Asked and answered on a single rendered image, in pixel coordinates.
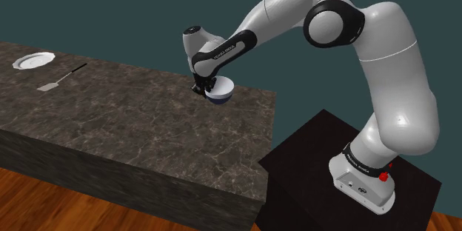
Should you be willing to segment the white bowl with dark base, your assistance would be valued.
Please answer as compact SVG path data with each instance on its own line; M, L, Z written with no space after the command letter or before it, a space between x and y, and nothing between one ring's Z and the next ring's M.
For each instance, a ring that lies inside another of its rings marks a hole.
M224 104L229 101L234 92L234 82L225 76L216 76L215 85L210 91L205 91L206 98L213 104Z

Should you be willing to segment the black robot stand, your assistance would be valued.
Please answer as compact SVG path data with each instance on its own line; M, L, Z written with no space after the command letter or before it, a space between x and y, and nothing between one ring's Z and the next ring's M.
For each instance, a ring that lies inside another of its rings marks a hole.
M408 161L392 162L392 209L377 215L335 188L329 160L358 130L326 110L260 160L269 173L261 231L426 231L441 183Z

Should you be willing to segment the white plate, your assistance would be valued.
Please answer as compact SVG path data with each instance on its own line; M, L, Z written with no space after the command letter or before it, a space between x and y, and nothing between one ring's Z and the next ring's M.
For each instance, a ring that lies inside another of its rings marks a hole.
M32 53L23 56L13 63L13 68L17 70L30 70L50 63L56 55L50 52Z

